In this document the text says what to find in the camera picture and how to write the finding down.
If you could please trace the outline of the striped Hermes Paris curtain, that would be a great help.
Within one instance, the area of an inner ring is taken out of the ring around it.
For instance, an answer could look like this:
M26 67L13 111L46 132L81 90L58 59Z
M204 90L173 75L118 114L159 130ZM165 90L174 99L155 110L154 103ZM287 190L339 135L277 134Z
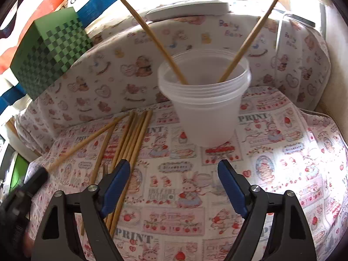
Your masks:
M32 22L59 8L73 7L84 27L94 22L116 0L13 0L1 14L1 111L25 97L9 69L13 56Z

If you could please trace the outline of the green checkered box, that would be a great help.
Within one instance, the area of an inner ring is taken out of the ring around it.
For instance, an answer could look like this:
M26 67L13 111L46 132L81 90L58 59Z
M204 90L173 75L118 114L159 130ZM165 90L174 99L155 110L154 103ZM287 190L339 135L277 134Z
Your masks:
M33 21L19 43L10 69L34 100L92 46L74 8L64 8Z

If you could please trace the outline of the white desk lamp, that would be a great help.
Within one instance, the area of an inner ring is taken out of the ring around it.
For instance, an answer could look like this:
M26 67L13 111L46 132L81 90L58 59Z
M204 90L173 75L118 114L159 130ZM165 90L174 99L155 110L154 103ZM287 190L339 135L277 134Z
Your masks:
M163 21L173 18L225 15L229 12L229 3L224 0L189 0L160 6L146 13L148 21Z

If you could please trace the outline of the baby bear print cloth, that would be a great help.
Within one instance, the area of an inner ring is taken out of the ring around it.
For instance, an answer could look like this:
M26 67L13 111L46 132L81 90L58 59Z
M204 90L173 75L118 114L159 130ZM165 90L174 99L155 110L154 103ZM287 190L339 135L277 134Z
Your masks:
M226 14L154 22L171 54L198 49L237 51L257 17ZM22 142L44 154L66 128L135 109L165 97L157 86L163 57L139 26L118 26L94 37L94 46L15 117ZM290 17L269 19L246 53L252 86L279 89L296 106L316 107L330 76L327 44Z

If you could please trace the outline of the translucent white plastic cup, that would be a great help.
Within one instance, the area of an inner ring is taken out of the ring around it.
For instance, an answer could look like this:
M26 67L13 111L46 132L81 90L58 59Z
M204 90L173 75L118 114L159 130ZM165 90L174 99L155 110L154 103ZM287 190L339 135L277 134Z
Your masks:
M243 93L251 84L249 61L243 57L228 79L220 78L235 53L195 49L173 56L188 84L183 85L167 62L157 70L159 90L169 99L191 143L216 147L227 142L238 122Z

